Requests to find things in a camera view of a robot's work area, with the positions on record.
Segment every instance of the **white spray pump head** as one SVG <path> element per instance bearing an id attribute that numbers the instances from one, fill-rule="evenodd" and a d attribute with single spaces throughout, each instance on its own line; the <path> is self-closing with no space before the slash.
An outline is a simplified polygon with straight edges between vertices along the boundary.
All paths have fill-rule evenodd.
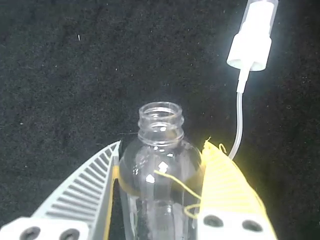
<path id="1" fill-rule="evenodd" d="M 238 93 L 244 92 L 250 71 L 262 71 L 267 66 L 277 7 L 278 0 L 248 0 L 239 33 L 234 36 L 226 61 L 240 69 Z"/>

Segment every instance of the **bottle neck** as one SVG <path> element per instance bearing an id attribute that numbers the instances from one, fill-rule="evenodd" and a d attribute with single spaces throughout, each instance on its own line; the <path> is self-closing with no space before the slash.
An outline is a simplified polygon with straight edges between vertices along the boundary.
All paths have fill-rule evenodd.
<path id="1" fill-rule="evenodd" d="M 139 110 L 139 139 L 150 146 L 178 144 L 184 138 L 182 109 L 171 102 L 151 102 Z"/>

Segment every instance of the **black textured background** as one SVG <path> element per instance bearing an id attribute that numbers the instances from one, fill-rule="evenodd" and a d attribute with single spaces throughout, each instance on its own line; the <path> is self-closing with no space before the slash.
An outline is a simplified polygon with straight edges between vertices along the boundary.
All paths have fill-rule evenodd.
<path id="1" fill-rule="evenodd" d="M 230 150 L 246 0 L 0 0 L 0 225 L 30 216 L 150 101 Z M 281 0 L 267 69 L 244 94 L 235 159 L 280 240 L 320 239 L 320 2 Z M 112 239 L 122 239 L 121 212 Z"/>

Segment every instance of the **yellow string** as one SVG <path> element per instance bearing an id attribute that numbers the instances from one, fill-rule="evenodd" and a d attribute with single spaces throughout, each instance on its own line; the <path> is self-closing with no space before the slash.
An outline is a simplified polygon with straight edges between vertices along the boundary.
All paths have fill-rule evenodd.
<path id="1" fill-rule="evenodd" d="M 219 144 L 219 150 L 220 150 L 221 152 L 224 152 L 225 154 L 227 154 L 226 147 L 225 147 L 222 143 Z"/>
<path id="2" fill-rule="evenodd" d="M 172 179 L 173 181 L 175 181 L 177 184 L 181 185 L 181 187 L 183 187 L 188 193 L 190 193 L 192 196 L 194 196 L 197 199 L 201 200 L 201 196 L 199 196 L 198 194 L 196 194 L 194 191 L 192 191 L 189 187 L 187 187 L 182 181 L 180 181 L 179 179 L 177 179 L 176 177 L 170 175 L 170 174 L 166 174 L 157 170 L 154 170 L 155 174 L 161 175 L 163 177 Z"/>
<path id="3" fill-rule="evenodd" d="M 184 208 L 184 213 L 185 215 L 187 215 L 189 218 L 192 219 L 197 219 L 198 218 L 198 214 L 192 214 L 191 212 L 189 212 L 190 209 L 194 209 L 194 208 L 199 208 L 200 207 L 200 203 L 196 203 L 196 204 L 191 204 L 189 206 L 186 206 Z"/>

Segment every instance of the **screw hole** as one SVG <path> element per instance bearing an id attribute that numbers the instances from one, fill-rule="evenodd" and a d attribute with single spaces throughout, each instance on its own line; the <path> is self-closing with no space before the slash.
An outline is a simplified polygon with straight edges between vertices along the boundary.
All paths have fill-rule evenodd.
<path id="1" fill-rule="evenodd" d="M 221 228 L 224 226 L 224 222 L 217 216 L 208 215 L 203 219 L 203 223 L 207 226 L 214 228 Z"/>
<path id="2" fill-rule="evenodd" d="M 252 232 L 262 232 L 262 227 L 255 221 L 246 220 L 242 223 L 242 227 Z"/>
<path id="3" fill-rule="evenodd" d="M 20 236 L 20 240 L 35 240 L 40 234 L 40 228 L 37 226 L 29 227 L 24 230 Z"/>
<path id="4" fill-rule="evenodd" d="M 80 232 L 77 229 L 70 228 L 64 231 L 59 240 L 78 240 L 80 236 Z"/>

